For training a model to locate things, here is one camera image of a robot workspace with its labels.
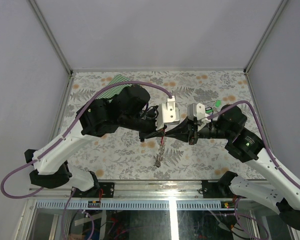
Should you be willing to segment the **red key tag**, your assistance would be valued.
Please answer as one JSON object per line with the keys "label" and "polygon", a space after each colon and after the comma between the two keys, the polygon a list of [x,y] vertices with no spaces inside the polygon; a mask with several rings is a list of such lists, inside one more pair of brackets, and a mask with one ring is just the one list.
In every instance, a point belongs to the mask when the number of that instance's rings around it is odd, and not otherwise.
{"label": "red key tag", "polygon": [[160,140],[160,145],[163,146],[165,142],[165,136],[163,135]]}

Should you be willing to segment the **silver keys bunch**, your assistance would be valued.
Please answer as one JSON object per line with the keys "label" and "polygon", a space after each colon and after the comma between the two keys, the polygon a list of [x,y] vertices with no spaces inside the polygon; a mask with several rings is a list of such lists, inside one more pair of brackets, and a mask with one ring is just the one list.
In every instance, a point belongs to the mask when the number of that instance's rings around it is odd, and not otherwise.
{"label": "silver keys bunch", "polygon": [[161,161],[163,160],[164,152],[165,152],[165,144],[163,143],[159,146],[158,153],[156,154],[156,157],[155,157],[154,165],[157,168],[159,168],[161,166]]}

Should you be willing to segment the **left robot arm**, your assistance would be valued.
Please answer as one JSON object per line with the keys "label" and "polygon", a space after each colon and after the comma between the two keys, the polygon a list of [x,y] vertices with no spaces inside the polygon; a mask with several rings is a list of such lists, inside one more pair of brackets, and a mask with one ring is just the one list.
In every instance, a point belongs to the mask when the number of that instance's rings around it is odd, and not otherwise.
{"label": "left robot arm", "polygon": [[96,174],[71,165],[68,159],[118,128],[137,131],[142,139],[162,133],[167,127],[168,106],[163,103],[155,106],[153,112],[143,111],[150,98],[143,87],[128,85],[113,96],[96,98],[84,105],[64,132],[45,147],[24,153],[27,163],[34,167],[29,174],[31,184],[47,189],[68,184],[95,197],[100,190]]}

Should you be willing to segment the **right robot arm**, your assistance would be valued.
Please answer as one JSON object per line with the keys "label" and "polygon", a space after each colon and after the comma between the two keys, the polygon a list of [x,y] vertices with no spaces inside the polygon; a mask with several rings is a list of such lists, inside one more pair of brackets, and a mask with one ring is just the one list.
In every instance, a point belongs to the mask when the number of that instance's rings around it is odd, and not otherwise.
{"label": "right robot arm", "polygon": [[300,231],[300,179],[275,158],[263,141],[263,134],[256,135],[247,128],[247,117],[232,104],[224,105],[220,112],[208,117],[206,124],[194,116],[166,132],[190,145],[199,139],[225,139],[225,149],[235,159],[261,174],[272,188],[250,183],[238,174],[227,171],[218,181],[218,192],[223,197],[232,194],[251,199],[279,215],[288,226]]}

